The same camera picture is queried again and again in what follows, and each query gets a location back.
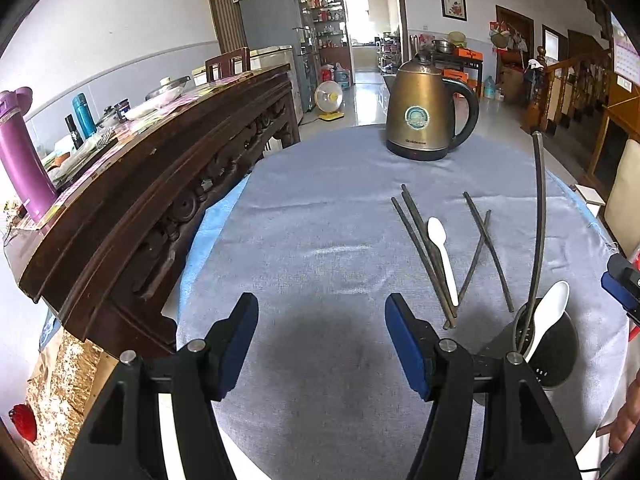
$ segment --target orange box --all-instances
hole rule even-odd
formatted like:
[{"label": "orange box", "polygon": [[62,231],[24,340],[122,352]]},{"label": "orange box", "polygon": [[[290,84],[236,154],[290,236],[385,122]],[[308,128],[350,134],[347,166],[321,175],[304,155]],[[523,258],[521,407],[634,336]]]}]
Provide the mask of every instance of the orange box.
[{"label": "orange box", "polygon": [[456,55],[462,57],[470,57],[471,59],[480,59],[482,60],[482,52],[476,52],[475,50],[470,50],[468,48],[457,47]]},{"label": "orange box", "polygon": [[442,71],[442,75],[444,77],[451,77],[453,79],[460,79],[460,80],[464,81],[465,83],[469,79],[469,74],[466,74],[464,72],[460,72],[460,70],[453,70],[452,68],[445,68]]}]

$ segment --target person's hand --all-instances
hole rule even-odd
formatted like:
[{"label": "person's hand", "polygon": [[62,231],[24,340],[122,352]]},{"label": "person's hand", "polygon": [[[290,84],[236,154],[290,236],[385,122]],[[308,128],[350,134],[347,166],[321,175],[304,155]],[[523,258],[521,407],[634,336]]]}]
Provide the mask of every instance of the person's hand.
[{"label": "person's hand", "polygon": [[625,405],[620,408],[616,420],[613,421],[609,435],[609,449],[614,453],[622,451],[623,446],[634,432],[640,420],[640,370],[636,378],[626,390]]}]

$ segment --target cable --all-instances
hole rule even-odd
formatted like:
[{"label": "cable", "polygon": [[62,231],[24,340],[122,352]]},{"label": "cable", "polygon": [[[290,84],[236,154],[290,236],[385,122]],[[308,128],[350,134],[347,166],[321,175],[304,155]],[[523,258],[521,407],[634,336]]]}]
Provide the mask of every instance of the cable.
[{"label": "cable", "polygon": [[313,121],[307,121],[306,123],[300,123],[298,125],[298,127],[300,126],[304,126],[305,124],[311,124],[311,123],[315,123],[316,121],[318,121],[320,119],[320,117],[316,117]]}]

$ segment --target screw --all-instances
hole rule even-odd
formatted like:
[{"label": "screw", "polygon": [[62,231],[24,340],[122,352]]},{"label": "screw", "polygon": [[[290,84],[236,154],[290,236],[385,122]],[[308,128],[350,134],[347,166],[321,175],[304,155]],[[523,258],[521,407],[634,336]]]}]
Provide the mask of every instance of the screw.
[{"label": "screw", "polygon": [[194,339],[187,343],[187,350],[189,352],[199,352],[203,350],[206,345],[207,343],[205,343],[204,339]]},{"label": "screw", "polygon": [[136,359],[136,353],[133,350],[125,350],[120,354],[120,362],[130,365]]},{"label": "screw", "polygon": [[507,361],[510,362],[512,365],[519,365],[519,364],[522,364],[524,359],[522,358],[522,355],[518,354],[517,352],[509,352],[507,354]]},{"label": "screw", "polygon": [[440,347],[440,350],[447,353],[453,352],[456,348],[458,348],[458,345],[455,341],[453,341],[453,339],[441,339],[438,343],[438,346]]}]

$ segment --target table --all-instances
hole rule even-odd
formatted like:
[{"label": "table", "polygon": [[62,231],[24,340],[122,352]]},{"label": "table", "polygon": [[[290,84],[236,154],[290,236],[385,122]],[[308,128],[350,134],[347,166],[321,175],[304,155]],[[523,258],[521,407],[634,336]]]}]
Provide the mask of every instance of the table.
[{"label": "table", "polygon": [[[228,316],[244,291],[260,317],[236,389],[216,418],[273,480],[404,478],[429,405],[402,373],[384,321],[401,292],[439,333],[444,316],[390,197],[407,184],[447,230],[457,283],[478,230],[462,192],[492,209],[489,231],[514,304],[527,300],[536,224],[532,158],[479,136],[436,162],[388,152],[383,125],[325,132],[257,164],[180,311],[179,346]],[[613,249],[572,193],[547,175],[540,291],[567,280],[580,338],[574,373],[550,394],[574,451],[596,429],[623,369],[628,324],[600,287]],[[491,257],[447,332],[477,352],[513,319]],[[474,404],[461,478],[475,477],[482,408]]]},{"label": "table", "polygon": [[478,97],[482,97],[482,59],[472,59],[465,56],[456,56],[456,54],[443,54],[441,52],[433,53],[433,60],[436,63],[448,64],[457,67],[459,70],[463,68],[472,68],[478,70],[478,84],[476,85],[476,93]]},{"label": "table", "polygon": [[113,356],[175,351],[176,325],[161,310],[206,208],[262,158],[271,137],[284,147],[300,141],[288,70],[200,86],[188,96],[195,101],[156,122],[127,123],[42,224],[27,218],[8,233],[4,253],[20,289]]}]

